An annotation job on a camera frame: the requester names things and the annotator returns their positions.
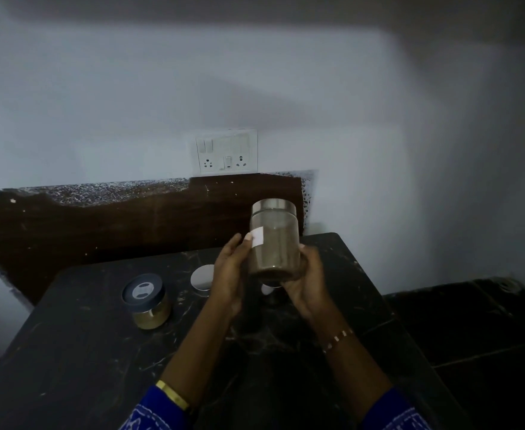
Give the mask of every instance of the white wall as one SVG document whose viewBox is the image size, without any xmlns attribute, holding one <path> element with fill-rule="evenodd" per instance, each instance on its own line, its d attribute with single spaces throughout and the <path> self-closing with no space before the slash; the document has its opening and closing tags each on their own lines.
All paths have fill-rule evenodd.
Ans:
<svg viewBox="0 0 525 430">
<path fill-rule="evenodd" d="M 189 176 L 186 130 L 254 127 L 259 171 L 317 171 L 310 222 L 381 293 L 525 282 L 525 41 L 456 36 L 23 22 L 0 3 L 0 188 Z M 0 281 L 0 314 L 17 305 Z"/>
</svg>

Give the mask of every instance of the jar lid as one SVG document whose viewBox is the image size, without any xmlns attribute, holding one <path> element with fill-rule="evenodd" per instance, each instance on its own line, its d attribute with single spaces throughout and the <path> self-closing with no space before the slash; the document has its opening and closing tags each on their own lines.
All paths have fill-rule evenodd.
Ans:
<svg viewBox="0 0 525 430">
<path fill-rule="evenodd" d="M 295 204 L 287 201 L 286 199 L 277 198 L 263 199 L 262 201 L 258 201 L 252 206 L 252 213 L 255 214 L 259 211 L 270 209 L 286 210 L 293 216 L 296 216 Z"/>
<path fill-rule="evenodd" d="M 130 312 L 150 311 L 161 303 L 165 296 L 163 280 L 158 274 L 140 274 L 125 285 L 121 296 Z"/>
</svg>

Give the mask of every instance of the countertop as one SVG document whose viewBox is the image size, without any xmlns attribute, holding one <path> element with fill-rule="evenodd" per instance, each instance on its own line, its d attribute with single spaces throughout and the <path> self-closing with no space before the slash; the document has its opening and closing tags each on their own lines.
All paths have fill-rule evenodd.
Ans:
<svg viewBox="0 0 525 430">
<path fill-rule="evenodd" d="M 434 429 L 472 428 L 373 283 L 334 233 L 316 245 L 327 287 L 379 365 Z M 205 297 L 190 277 L 220 249 L 74 267 L 61 272 L 0 361 L 0 429 L 118 428 L 190 329 Z M 159 274 L 173 302 L 153 331 L 138 329 L 121 290 Z M 354 428 L 312 332 L 284 290 L 246 284 L 195 428 Z"/>
</svg>

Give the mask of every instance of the woman's left hand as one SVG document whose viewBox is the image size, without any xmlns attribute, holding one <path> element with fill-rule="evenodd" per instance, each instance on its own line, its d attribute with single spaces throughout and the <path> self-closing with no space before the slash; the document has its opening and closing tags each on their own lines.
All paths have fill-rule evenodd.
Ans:
<svg viewBox="0 0 525 430">
<path fill-rule="evenodd" d="M 210 297 L 221 304 L 229 305 L 233 316 L 241 310 L 241 264 L 246 260 L 252 247 L 251 233 L 246 234 L 239 245 L 240 240 L 241 235 L 235 234 L 224 245 L 216 259 Z"/>
</svg>

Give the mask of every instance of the spice jar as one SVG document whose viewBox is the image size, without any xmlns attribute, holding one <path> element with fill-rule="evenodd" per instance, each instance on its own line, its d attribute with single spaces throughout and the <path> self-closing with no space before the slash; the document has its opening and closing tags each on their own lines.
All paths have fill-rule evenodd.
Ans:
<svg viewBox="0 0 525 430">
<path fill-rule="evenodd" d="M 125 285 L 121 296 L 141 329 L 159 327 L 171 314 L 171 302 L 158 274 L 140 274 Z"/>
<path fill-rule="evenodd" d="M 255 203 L 250 231 L 249 274 L 262 282 L 300 277 L 299 227 L 292 202 L 263 199 Z"/>
</svg>

